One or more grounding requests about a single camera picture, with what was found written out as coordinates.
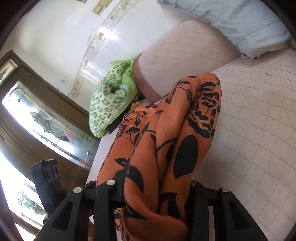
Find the orange black floral garment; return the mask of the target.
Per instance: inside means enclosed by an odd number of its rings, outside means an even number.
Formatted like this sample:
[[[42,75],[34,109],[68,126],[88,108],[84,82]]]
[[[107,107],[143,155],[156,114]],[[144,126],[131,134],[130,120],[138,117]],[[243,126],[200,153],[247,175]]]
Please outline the orange black floral garment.
[[[191,176],[206,156],[221,108],[213,73],[179,80],[157,104],[128,113],[97,176],[102,184],[126,169],[123,240],[184,240]]]

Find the brown wooden glass door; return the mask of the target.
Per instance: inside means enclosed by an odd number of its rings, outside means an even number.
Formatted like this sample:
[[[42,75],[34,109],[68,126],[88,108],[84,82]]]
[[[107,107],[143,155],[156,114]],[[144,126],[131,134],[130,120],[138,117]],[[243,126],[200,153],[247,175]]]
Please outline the brown wooden glass door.
[[[26,178],[55,159],[70,192],[89,175],[99,139],[89,113],[44,81],[14,51],[1,57],[1,152]]]

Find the green white checkered pillow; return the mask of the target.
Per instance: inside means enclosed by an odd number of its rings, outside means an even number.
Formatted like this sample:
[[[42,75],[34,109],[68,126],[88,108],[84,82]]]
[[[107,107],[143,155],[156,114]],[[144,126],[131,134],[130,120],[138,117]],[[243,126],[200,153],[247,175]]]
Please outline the green white checkered pillow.
[[[134,59],[112,62],[107,75],[95,87],[89,109],[89,127],[95,137],[102,137],[137,95],[134,62]]]

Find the pink quilted bolster cushion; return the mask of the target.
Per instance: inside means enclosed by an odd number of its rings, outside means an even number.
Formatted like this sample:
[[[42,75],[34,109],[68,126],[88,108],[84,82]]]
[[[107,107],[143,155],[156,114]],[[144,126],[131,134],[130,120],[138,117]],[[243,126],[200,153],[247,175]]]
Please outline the pink quilted bolster cushion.
[[[133,76],[140,93],[157,102],[183,77],[212,72],[239,57],[219,30],[188,19],[137,56]]]

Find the light blue pillow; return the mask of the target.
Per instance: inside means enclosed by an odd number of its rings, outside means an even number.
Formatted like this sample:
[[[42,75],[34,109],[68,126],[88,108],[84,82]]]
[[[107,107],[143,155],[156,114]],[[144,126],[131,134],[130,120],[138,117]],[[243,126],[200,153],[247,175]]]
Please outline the light blue pillow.
[[[259,58],[288,46],[291,34],[261,1],[158,1],[211,25],[239,50],[243,58]]]

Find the beige wall switch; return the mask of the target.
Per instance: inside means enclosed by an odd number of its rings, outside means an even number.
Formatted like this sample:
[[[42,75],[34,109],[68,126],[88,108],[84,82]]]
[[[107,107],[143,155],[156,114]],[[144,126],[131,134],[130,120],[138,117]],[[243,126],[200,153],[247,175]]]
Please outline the beige wall switch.
[[[112,0],[99,0],[92,12],[96,15],[99,15],[100,12],[107,8],[111,2]]]

